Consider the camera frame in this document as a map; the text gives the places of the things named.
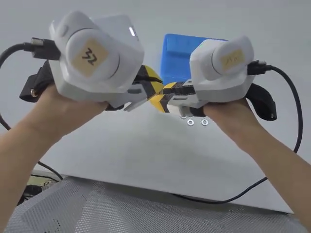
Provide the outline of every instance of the left hand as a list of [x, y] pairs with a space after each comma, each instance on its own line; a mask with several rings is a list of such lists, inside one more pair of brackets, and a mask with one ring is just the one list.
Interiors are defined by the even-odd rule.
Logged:
[[55, 85], [51, 85], [21, 124], [59, 140], [103, 112], [107, 106], [107, 102], [70, 100], [61, 96]]

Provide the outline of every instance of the hand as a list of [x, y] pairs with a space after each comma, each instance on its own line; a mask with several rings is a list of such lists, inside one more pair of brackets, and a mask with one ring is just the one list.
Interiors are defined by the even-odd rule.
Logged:
[[245, 99], [207, 104], [204, 106], [204, 114], [238, 145], [249, 132], [264, 130]]
[[106, 102], [70, 100], [61, 96], [55, 85], [51, 85], [21, 123], [59, 140], [100, 114], [107, 106]]

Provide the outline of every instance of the small led light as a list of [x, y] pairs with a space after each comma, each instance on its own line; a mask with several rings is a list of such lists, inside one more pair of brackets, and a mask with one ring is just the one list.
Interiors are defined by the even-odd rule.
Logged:
[[129, 27], [129, 29], [130, 29], [130, 33], [132, 34], [132, 36], [135, 36], [135, 31], [134, 31], [134, 29], [133, 29], [132, 27]]

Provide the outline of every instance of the cable connector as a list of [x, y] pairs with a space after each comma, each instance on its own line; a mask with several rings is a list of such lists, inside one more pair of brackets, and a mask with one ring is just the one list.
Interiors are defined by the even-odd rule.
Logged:
[[58, 61], [60, 51], [53, 40], [32, 38], [30, 43], [34, 58]]
[[267, 65], [264, 61], [253, 61], [247, 66], [247, 74], [248, 75], [260, 75], [265, 74], [266, 71], [271, 70], [270, 65]]

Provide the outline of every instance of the gray mesh surface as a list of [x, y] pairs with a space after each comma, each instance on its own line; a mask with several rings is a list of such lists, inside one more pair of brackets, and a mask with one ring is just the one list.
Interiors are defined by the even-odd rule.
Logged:
[[14, 211], [6, 233], [306, 233], [286, 214], [66, 178]]

